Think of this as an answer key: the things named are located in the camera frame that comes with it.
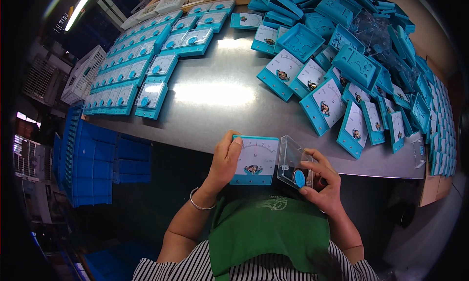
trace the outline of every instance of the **silver bracelet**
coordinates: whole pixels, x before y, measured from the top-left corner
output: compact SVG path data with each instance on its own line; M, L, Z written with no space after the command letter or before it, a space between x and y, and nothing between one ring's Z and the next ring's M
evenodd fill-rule
M196 187L195 189L193 189L193 190L191 191L191 194L189 195L189 198L191 199L191 203L194 205L194 207L195 207L197 210L208 211L208 210L213 209L213 208L217 205L216 202L215 202L215 204L214 204L211 208L202 208L202 207L197 206L196 203L194 203L194 201L192 200L192 195L193 195L194 192L196 192L198 189L199 189L199 188Z

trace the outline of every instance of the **green apron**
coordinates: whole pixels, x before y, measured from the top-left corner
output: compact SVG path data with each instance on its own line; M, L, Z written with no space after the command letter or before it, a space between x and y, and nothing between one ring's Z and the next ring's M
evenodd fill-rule
M208 240L216 281L228 281L231 267L266 253L288 256L298 271L317 273L307 256L327 252L329 223L309 202L263 196L225 204L222 198Z

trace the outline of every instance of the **person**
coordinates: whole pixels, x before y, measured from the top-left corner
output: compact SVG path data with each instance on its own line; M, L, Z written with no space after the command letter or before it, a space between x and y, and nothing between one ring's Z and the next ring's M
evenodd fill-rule
M132 280L377 280L342 206L341 177L326 157L304 149L317 162L301 161L320 178L319 192L281 183L293 192L258 186L264 195L247 196L248 187L227 186L243 145L235 134L216 145L207 178L172 219L158 259L141 259ZM230 187L244 198L223 193ZM197 244L213 207L208 240Z

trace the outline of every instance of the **hand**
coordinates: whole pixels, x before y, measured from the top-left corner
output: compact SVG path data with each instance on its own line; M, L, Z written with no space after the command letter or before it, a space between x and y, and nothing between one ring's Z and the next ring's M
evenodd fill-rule
M302 187L300 193L310 202L318 206L324 213L331 217L339 216L344 212L340 191L341 177L332 168L331 163L316 149L304 149L317 162L301 161L304 168L311 169L315 176L327 181L327 185L320 192L310 187Z
M235 175L243 139L237 137L233 140L233 135L241 133L228 131L215 147L210 172L201 187L208 194L219 193Z

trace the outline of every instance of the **stainless steel table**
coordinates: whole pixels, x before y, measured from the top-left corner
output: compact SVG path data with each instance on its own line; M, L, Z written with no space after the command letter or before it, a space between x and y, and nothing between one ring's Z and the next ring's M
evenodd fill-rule
M285 103L256 78L272 57L250 49L254 34L230 28L228 18L204 56L180 58L158 120L134 116L134 106L130 116L92 115L89 122L207 153L213 153L229 129L254 136L289 135L304 148L318 149L341 174L424 178L425 164L414 168L412 142L421 137L419 133L406 137L396 154L391 151L389 132L386 143L371 146L368 140L360 160L336 143L342 120L318 137L296 96Z

